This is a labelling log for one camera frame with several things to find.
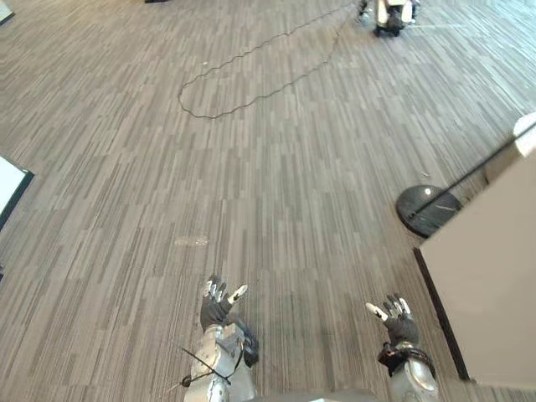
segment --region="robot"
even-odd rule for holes
[[[358,11],[359,17],[365,13],[369,1],[363,0]],[[382,31],[390,32],[399,36],[400,31],[408,24],[414,23],[415,8],[418,0],[376,0],[374,19],[376,28],[374,35],[377,37]]]
[[[211,276],[204,288],[199,350],[182,385],[188,388],[185,402],[378,402],[367,390],[350,389],[331,394],[299,393],[256,397],[251,369],[259,360],[259,344],[251,330],[230,313],[247,292],[242,286],[231,296],[225,283]],[[394,402],[439,402],[434,365],[419,348],[419,330],[408,303],[399,295],[388,296],[387,312],[366,303],[367,309],[387,327],[378,361],[389,369]]]

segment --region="black edge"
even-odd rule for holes
[[[11,12],[6,18],[4,18],[2,21],[0,21],[0,26],[4,25],[7,21],[9,21],[11,18],[15,16],[14,12]]]
[[[30,171],[24,171],[24,178],[23,181],[20,182],[17,189],[15,190],[15,193],[11,196],[9,199],[9,202],[6,204],[6,207],[3,209],[2,213],[0,214],[0,230],[2,230],[3,226],[8,221],[9,215],[13,212],[15,207],[17,206],[18,201],[22,198],[24,191],[34,178],[34,174]]]
[[[451,323],[446,316],[445,308],[441,303],[441,299],[439,298],[439,294],[437,293],[436,286],[434,285],[432,277],[430,276],[428,266],[426,266],[425,259],[423,258],[420,249],[416,247],[413,249],[413,254],[417,259],[417,263],[419,264],[420,268],[420,273],[425,279],[426,287],[428,288],[428,292],[430,293],[430,297],[432,299],[432,302],[434,303],[435,313],[439,318],[441,329],[445,334],[446,342],[448,343],[449,349],[451,350],[452,359],[454,360],[454,364],[456,365],[458,376],[460,377],[460,379],[468,381],[471,378],[469,377],[466,364],[464,363],[463,357],[461,356],[461,350],[454,336],[454,332],[452,331]]]

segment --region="white object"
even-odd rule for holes
[[[0,157],[0,213],[24,180],[26,172]]]
[[[512,134],[517,137],[536,122],[536,111],[521,117],[513,127]],[[489,183],[498,178],[510,165],[520,158],[527,157],[536,149],[536,128],[519,138],[512,146],[499,153],[486,165],[486,178]]]

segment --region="white panel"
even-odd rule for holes
[[[0,212],[8,204],[18,185],[23,181],[25,174],[3,157],[0,157]]]

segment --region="black pole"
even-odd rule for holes
[[[514,144],[519,138],[521,138],[522,136],[524,136],[525,134],[527,134],[529,131],[531,131],[533,128],[536,127],[536,122],[534,122],[533,124],[531,124],[528,128],[526,128],[525,130],[523,130],[521,132],[521,134],[519,134],[518,136],[514,136],[512,138],[510,138],[508,141],[506,141],[504,144],[502,144],[494,153],[492,153],[489,157],[487,157],[486,159],[484,159],[483,161],[481,161],[480,163],[478,163],[473,169],[471,169],[469,172],[467,172],[466,174],[464,174],[461,178],[457,179],[453,184],[451,184],[448,188],[445,188],[443,191],[441,191],[440,193],[438,193],[434,198],[431,198],[427,203],[424,203],[423,205],[421,205],[418,209],[416,209],[414,212],[412,212],[411,214],[409,214],[407,216],[407,219],[408,220],[412,220],[415,218],[415,216],[417,216],[418,214],[420,214],[422,211],[424,211],[425,209],[427,209],[428,207],[430,207],[435,201],[437,201],[439,198],[443,197],[446,193],[448,193],[449,191],[451,191],[455,186],[457,186],[458,184],[460,184],[461,182],[463,182],[466,178],[468,178],[469,176],[471,176],[474,172],[476,172],[477,170],[479,170],[480,168],[482,168],[484,165],[486,165],[486,163],[488,163],[489,161],[491,161],[493,158],[495,158],[499,153],[501,153],[502,151],[504,151],[506,148],[510,147],[512,144]]]

